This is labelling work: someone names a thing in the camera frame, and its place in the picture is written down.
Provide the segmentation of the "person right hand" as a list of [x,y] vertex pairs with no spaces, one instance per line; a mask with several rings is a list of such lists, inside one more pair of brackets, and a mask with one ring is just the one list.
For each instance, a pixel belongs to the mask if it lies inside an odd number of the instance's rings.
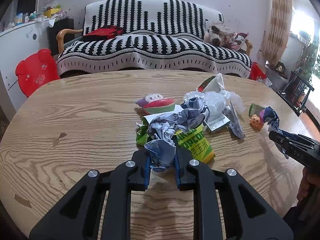
[[297,193],[297,200],[300,202],[308,195],[308,190],[311,185],[320,186],[319,175],[310,172],[306,167],[303,168],[303,177]]

